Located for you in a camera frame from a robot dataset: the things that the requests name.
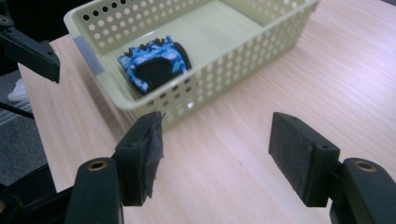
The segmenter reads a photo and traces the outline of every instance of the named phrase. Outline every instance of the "fabric item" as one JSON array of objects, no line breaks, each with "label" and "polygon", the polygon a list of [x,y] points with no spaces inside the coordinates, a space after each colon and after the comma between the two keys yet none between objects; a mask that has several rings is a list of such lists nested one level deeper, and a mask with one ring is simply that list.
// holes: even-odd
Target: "fabric item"
[{"label": "fabric item", "polygon": [[117,60],[142,94],[155,90],[180,74],[186,74],[191,68],[186,52],[169,35],[147,45],[129,48],[129,52]]}]

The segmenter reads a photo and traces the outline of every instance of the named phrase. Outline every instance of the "wood grain surface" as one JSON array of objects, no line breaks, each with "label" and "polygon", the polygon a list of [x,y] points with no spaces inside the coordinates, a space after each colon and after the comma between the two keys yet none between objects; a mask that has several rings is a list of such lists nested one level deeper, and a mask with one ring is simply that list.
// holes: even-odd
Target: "wood grain surface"
[{"label": "wood grain surface", "polygon": [[[396,179],[396,7],[322,0],[297,46],[163,135],[153,198],[125,223],[331,223],[306,208],[268,154],[273,112],[296,116]],[[51,43],[54,84],[20,65],[57,190],[109,157],[131,121],[103,94],[72,38]]]}]

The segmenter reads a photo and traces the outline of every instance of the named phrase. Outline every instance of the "cream plastic basket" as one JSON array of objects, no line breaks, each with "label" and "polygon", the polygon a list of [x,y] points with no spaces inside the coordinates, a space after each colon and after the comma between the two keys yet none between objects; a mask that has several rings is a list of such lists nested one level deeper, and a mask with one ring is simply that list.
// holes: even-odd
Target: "cream plastic basket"
[{"label": "cream plastic basket", "polygon": [[[96,0],[64,23],[116,107],[138,118],[166,113],[163,127],[188,116],[293,48],[318,0]],[[130,47],[170,35],[192,69],[140,96],[117,62]]]}]

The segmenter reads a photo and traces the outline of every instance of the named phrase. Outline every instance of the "gray floor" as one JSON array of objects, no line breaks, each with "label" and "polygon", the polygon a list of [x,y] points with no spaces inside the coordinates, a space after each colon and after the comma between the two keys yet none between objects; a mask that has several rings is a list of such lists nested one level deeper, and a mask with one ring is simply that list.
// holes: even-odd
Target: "gray floor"
[{"label": "gray floor", "polygon": [[396,6],[396,0],[382,0],[383,2],[389,3],[393,6]]},{"label": "gray floor", "polygon": [[[0,102],[12,104],[7,96],[21,78],[17,71],[0,77]],[[35,121],[18,116],[0,126],[0,183],[10,185],[47,163]]]}]

